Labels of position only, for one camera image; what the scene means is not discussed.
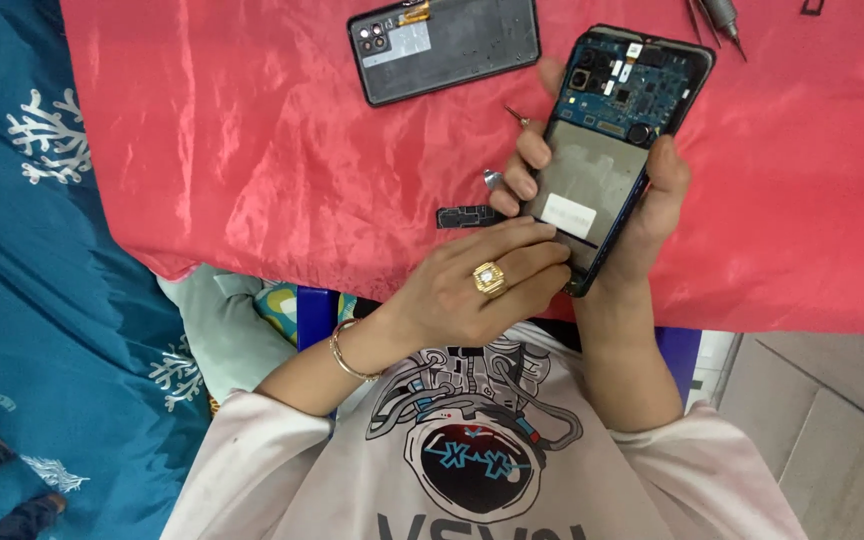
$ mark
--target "red cloth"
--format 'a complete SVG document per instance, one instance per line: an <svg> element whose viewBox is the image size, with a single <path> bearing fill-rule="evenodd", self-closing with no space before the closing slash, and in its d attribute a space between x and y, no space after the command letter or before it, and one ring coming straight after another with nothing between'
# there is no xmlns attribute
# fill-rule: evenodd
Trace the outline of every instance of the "red cloth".
<svg viewBox="0 0 864 540"><path fill-rule="evenodd" d="M114 238L166 278L206 262L385 300L462 235L434 213L486 201L519 134L502 104L551 102L525 69L369 108L345 21L380 3L64 0ZM678 136L694 181L656 323L864 332L864 0L736 3L750 63L723 38ZM684 0L537 4L547 56L599 21L694 40Z"/></svg>

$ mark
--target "sleeve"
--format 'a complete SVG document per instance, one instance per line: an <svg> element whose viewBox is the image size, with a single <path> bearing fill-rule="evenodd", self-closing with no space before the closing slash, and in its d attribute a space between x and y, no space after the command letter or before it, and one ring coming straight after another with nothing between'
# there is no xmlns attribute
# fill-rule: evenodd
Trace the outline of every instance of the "sleeve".
<svg viewBox="0 0 864 540"><path fill-rule="evenodd" d="M234 390L198 449L162 540L265 537L282 519L332 423Z"/></svg>
<svg viewBox="0 0 864 540"><path fill-rule="evenodd" d="M677 538L711 526L729 539L808 540L755 444L705 401L663 427L611 436L663 516L678 508L690 521L667 520Z"/></svg>

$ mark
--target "smartphone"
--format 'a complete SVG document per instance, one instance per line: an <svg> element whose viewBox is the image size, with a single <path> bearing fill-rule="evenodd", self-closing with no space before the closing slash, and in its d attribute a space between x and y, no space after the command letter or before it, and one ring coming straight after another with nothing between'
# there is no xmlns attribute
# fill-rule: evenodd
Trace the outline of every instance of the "smartphone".
<svg viewBox="0 0 864 540"><path fill-rule="evenodd" d="M649 183L649 149L678 131L714 65L707 47L607 25L575 42L544 134L552 160L521 212L572 250L565 293L589 292Z"/></svg>
<svg viewBox="0 0 864 540"><path fill-rule="evenodd" d="M533 65L535 0L409 0L346 23L366 102L377 107Z"/></svg>

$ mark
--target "gold ring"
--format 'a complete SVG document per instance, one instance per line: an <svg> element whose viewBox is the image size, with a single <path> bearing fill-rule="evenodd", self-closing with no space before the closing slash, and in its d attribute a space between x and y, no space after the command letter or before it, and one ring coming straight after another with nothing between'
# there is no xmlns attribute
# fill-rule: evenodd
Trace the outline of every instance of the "gold ring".
<svg viewBox="0 0 864 540"><path fill-rule="evenodd" d="M475 289L486 295L489 300L495 300L509 290L505 282L505 274L494 262L486 262L472 272L475 278Z"/></svg>

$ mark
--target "blue circuit board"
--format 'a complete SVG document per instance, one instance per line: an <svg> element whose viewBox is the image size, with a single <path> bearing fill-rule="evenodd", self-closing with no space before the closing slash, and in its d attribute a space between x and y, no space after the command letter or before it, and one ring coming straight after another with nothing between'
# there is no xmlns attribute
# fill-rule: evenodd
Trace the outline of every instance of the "blue circuit board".
<svg viewBox="0 0 864 540"><path fill-rule="evenodd" d="M649 147L689 95L689 62L659 47L587 38L569 62L556 116Z"/></svg>

